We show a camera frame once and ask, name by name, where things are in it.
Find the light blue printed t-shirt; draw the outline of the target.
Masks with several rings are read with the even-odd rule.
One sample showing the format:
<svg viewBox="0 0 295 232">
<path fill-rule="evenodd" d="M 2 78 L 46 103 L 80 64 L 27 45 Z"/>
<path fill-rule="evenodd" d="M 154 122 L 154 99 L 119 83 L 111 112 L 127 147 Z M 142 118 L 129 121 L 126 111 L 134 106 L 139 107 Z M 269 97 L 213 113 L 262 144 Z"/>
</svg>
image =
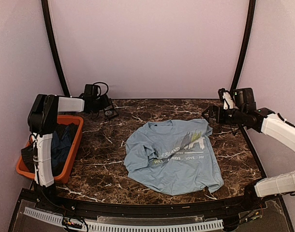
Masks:
<svg viewBox="0 0 295 232">
<path fill-rule="evenodd" d="M 148 122 L 126 141 L 128 177 L 170 196 L 218 191 L 224 184 L 204 119 Z"/>
</svg>

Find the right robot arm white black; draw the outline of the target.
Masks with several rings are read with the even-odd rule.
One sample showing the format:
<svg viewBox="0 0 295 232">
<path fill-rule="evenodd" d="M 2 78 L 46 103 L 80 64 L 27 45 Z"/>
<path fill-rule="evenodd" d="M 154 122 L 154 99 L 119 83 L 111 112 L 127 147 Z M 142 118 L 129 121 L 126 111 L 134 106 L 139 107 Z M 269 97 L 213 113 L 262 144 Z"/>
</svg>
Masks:
<svg viewBox="0 0 295 232">
<path fill-rule="evenodd" d="M 253 129 L 274 138 L 295 152 L 295 125 L 268 108 L 258 109 L 252 88 L 240 88 L 231 92 L 221 88 L 218 94 L 223 105 L 213 105 L 204 110 L 202 117 L 206 121 L 213 118 L 219 124 Z M 294 195 L 295 171 L 263 178 L 248 188 L 248 192 L 239 200 L 239 205 L 245 210 L 257 204 L 258 198 L 276 194 Z"/>
</svg>

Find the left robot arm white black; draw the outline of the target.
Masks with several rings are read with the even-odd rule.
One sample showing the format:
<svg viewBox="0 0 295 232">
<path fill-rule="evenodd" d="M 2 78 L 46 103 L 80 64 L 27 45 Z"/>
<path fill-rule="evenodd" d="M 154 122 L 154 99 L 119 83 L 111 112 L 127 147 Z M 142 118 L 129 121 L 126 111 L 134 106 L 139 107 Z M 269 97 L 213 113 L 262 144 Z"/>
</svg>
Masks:
<svg viewBox="0 0 295 232">
<path fill-rule="evenodd" d="M 108 91 L 107 83 L 95 82 L 86 84 L 84 92 L 78 97 L 37 95 L 29 112 L 28 126 L 34 137 L 34 180 L 39 186 L 48 188 L 55 183 L 51 167 L 51 142 L 59 113 L 113 113 L 115 109 L 107 95 Z"/>
</svg>

